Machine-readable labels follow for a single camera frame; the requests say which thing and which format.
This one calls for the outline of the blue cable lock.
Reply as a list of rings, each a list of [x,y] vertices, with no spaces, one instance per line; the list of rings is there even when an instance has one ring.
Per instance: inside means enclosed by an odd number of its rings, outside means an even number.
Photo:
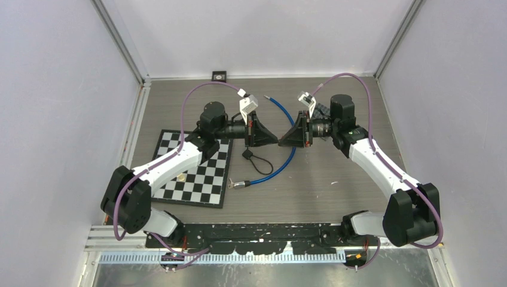
[[[268,97],[268,96],[265,96],[266,99],[268,99],[270,102],[272,102],[273,104],[275,104],[287,117],[287,119],[289,120],[290,124],[293,126],[295,121],[293,120],[293,118],[291,117],[291,115],[289,114],[289,112],[287,111],[287,109],[282,105],[280,104],[276,99],[273,99],[272,97]],[[287,160],[282,164],[282,166],[280,168],[278,168],[277,170],[275,170],[272,174],[270,175],[267,175],[261,179],[257,179],[257,180],[254,180],[254,181],[240,181],[240,182],[233,182],[232,179],[228,179],[228,183],[227,183],[227,188],[229,189],[241,189],[241,188],[246,188],[246,187],[249,187],[251,185],[256,185],[256,184],[261,184],[263,182],[266,182],[272,178],[274,178],[275,176],[277,176],[278,174],[280,174],[288,165],[289,163],[292,161],[294,155],[295,155],[295,152],[296,152],[296,148],[292,148],[291,149],[291,153],[289,154],[289,157],[287,158]]]

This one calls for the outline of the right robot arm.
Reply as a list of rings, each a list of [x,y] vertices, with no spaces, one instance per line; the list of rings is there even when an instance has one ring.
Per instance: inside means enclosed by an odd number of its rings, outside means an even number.
[[[377,184],[388,200],[382,213],[367,210],[343,217],[340,232],[348,245],[357,245],[365,236],[385,237],[397,247],[439,236],[439,191],[431,183],[421,184],[397,166],[369,137],[368,131],[357,125],[355,104],[345,94],[330,100],[330,115],[313,118],[316,99],[308,92],[298,100],[308,109],[299,111],[279,146],[308,148],[315,138],[331,138],[336,149],[361,167]]]

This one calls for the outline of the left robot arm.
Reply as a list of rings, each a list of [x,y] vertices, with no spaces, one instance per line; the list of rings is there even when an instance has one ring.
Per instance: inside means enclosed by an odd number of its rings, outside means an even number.
[[[207,103],[197,127],[187,137],[178,139],[171,152],[134,169],[120,166],[113,171],[100,208],[112,219],[117,240],[146,231],[159,235],[170,248],[179,246],[184,235],[177,227],[178,219],[153,208],[152,194],[168,180],[211,159],[218,152],[221,139],[244,139],[247,147],[278,142],[255,111],[249,111],[242,120],[231,120],[222,103]]]

